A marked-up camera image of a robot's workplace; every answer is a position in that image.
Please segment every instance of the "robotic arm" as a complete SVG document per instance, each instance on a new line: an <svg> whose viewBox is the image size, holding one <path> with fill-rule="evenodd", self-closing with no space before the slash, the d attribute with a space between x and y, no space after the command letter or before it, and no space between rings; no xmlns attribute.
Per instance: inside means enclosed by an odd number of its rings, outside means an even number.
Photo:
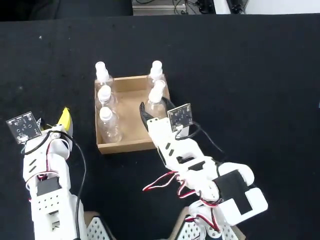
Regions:
<svg viewBox="0 0 320 240"><path fill-rule="evenodd" d="M195 221L202 228L202 239L206 232L212 238L222 236L224 239L222 226L234 226L259 214L267 210L268 203L261 190L253 185L255 177L247 165L216 162L203 154L196 141L183 136L189 132L183 124L184 119L188 119L187 125L192 124L191 106L185 109L189 110L184 111L183 106L174 108L168 111L169 117L158 119L146 115L141 104L140 114L165 167L171 170L167 173L172 176L168 184L173 179L181 183L177 191L179 198L192 194L199 196L199 200L189 207L190 216L185 220ZM143 190L164 187L154 184ZM181 194L184 188L190 191Z"/></svg>
<svg viewBox="0 0 320 240"><path fill-rule="evenodd" d="M30 192L35 240L87 240L83 204L69 192L66 160L73 146L73 123L68 109L57 125L42 131L31 112L7 123L25 144L23 179Z"/></svg>

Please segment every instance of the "clear plastic bottle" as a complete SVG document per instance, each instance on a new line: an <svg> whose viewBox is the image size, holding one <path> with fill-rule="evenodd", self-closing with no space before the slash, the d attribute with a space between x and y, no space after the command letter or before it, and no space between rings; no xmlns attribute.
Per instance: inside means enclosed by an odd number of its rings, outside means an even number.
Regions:
<svg viewBox="0 0 320 240"><path fill-rule="evenodd" d="M106 144L121 141L122 133L119 128L118 116L107 106L100 109L97 124L100 134Z"/></svg>
<svg viewBox="0 0 320 240"><path fill-rule="evenodd" d="M154 118L163 119L167 117L166 105L162 100L163 90L162 84L155 85L151 89L148 100L144 104L145 111Z"/></svg>
<svg viewBox="0 0 320 240"><path fill-rule="evenodd" d="M101 108L108 107L116 113L117 102L116 96L111 92L111 87L103 85L95 98L95 107L98 112Z"/></svg>
<svg viewBox="0 0 320 240"><path fill-rule="evenodd" d="M148 93L150 93L151 89L155 86L157 80L162 80L165 83L165 86L167 85L167 80L162 70L162 62L158 60L152 63L150 74L147 76L146 90Z"/></svg>
<svg viewBox="0 0 320 240"><path fill-rule="evenodd" d="M104 85L110 86L112 88L115 80L109 75L106 65L103 61L98 61L95 64L96 69L96 80L94 81L95 92L97 93L100 88Z"/></svg>

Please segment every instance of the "circuit board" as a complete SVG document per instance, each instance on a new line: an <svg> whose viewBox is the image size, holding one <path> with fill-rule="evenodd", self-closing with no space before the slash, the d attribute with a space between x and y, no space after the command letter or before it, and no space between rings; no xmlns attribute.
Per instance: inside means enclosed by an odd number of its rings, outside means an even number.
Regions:
<svg viewBox="0 0 320 240"><path fill-rule="evenodd" d="M182 126L182 128L185 128L193 124L190 103L171 109L167 113L170 120L172 132L177 131L178 127L180 126Z"/></svg>
<svg viewBox="0 0 320 240"><path fill-rule="evenodd" d="M14 117L6 121L6 123L18 144L25 143L28 140L42 135L31 111Z"/></svg>

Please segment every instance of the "cardboard box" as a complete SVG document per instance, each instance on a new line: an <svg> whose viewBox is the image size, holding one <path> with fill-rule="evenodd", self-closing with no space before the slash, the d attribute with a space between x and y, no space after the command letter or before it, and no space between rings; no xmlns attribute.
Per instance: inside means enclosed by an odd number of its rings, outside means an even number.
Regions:
<svg viewBox="0 0 320 240"><path fill-rule="evenodd" d="M122 131L122 140L116 143L104 143L97 126L99 113L95 110L96 144L102 154L132 152L154 149L151 138L142 123L139 106L148 98L147 76L115 78L113 89L118 100L117 114ZM170 99L166 86L163 95Z"/></svg>

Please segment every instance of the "black table surface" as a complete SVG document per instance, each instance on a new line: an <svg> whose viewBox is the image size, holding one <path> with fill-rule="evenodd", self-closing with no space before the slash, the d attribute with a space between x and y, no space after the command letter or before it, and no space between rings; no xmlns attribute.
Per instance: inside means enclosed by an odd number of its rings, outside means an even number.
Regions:
<svg viewBox="0 0 320 240"><path fill-rule="evenodd" d="M82 201L119 240L167 238L184 206L156 150L102 156L94 128L94 64L115 77L163 62L171 99L228 154L249 165L269 209L238 226L248 239L315 239L320 143L320 15L149 16L0 23L0 229L34 239L23 158L5 123L32 111L54 124L70 108L87 158ZM215 154L197 138L203 152ZM83 163L68 160L76 194Z"/></svg>

